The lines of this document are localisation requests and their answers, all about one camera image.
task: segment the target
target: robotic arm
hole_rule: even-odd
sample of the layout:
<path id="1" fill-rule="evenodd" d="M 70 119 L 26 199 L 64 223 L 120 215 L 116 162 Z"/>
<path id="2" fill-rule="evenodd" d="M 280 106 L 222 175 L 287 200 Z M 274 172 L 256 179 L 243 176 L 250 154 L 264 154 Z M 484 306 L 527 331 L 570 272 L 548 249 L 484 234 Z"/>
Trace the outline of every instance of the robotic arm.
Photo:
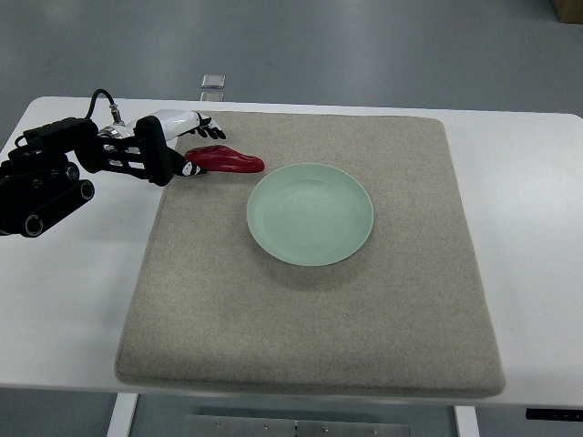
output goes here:
<path id="1" fill-rule="evenodd" d="M 89 118 L 95 97 L 97 92 L 85 118 L 27 130 L 16 141 L 0 165 L 0 235 L 38 237 L 93 198 L 93 184 L 79 178 L 68 152 L 89 173 L 125 173 L 164 187 L 174 175 L 206 173 L 168 147 L 167 140 L 188 133 L 225 138 L 210 117 L 194 111 L 158 111 L 126 126 L 111 98 L 114 124 L 99 131 Z M 22 139 L 24 146 L 18 144 Z"/>

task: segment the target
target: red chili pepper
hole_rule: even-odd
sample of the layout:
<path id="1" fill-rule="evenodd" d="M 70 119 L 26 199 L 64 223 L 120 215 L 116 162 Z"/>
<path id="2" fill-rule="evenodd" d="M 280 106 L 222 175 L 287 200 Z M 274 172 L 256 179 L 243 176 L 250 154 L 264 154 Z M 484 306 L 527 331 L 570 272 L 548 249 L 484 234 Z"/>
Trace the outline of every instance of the red chili pepper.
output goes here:
<path id="1" fill-rule="evenodd" d="M 186 152 L 185 158 L 208 171 L 259 173 L 265 169 L 261 159 L 220 145 L 193 148 Z"/>

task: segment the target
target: beige mat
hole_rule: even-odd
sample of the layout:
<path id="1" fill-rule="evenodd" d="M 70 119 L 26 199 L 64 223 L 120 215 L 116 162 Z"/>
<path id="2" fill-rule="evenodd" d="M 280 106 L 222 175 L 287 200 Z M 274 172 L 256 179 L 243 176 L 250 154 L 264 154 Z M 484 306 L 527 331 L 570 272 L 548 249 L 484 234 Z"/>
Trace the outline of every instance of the beige mat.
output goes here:
<path id="1" fill-rule="evenodd" d="M 211 114 L 263 174 L 165 188 L 119 345 L 131 384 L 212 391 L 482 397 L 504 376 L 442 124 L 417 117 Z M 214 144 L 183 137 L 179 151 Z M 373 232 L 331 266 L 261 249 L 245 208 L 276 168 L 350 173 Z"/>

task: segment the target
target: cable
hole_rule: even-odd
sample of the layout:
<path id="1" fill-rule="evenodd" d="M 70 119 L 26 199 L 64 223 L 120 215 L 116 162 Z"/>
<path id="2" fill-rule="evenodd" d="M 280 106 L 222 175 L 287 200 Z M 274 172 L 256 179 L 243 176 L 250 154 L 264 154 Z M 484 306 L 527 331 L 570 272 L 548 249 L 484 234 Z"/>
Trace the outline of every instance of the cable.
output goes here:
<path id="1" fill-rule="evenodd" d="M 91 116 L 93 115 L 93 110 L 95 109 L 95 104 L 97 102 L 97 96 L 99 96 L 100 94 L 103 94 L 105 97 L 107 97 L 107 100 L 109 100 L 109 104 L 110 105 L 115 105 L 116 102 L 113 101 L 113 97 L 105 90 L 105 89 L 96 89 L 95 93 L 93 93 L 93 96 L 91 96 L 91 103 L 89 104 L 89 110 L 87 111 L 87 115 L 85 116 L 85 118 L 91 118 Z"/>
<path id="2" fill-rule="evenodd" d="M 21 135 L 20 137 L 18 137 L 17 139 L 15 139 L 15 146 L 20 147 L 20 145 L 18 144 L 20 142 L 21 139 L 23 139 L 25 136 Z"/>

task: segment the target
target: plate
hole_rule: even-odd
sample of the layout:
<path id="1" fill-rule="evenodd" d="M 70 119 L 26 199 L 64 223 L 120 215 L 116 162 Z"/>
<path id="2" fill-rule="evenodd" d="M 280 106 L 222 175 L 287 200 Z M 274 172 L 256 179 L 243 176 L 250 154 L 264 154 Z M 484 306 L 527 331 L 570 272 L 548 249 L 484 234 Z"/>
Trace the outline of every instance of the plate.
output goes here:
<path id="1" fill-rule="evenodd" d="M 348 173 L 324 164 L 293 164 L 263 178 L 247 203 L 255 241 L 298 266 L 350 257 L 373 229 L 373 203 Z"/>

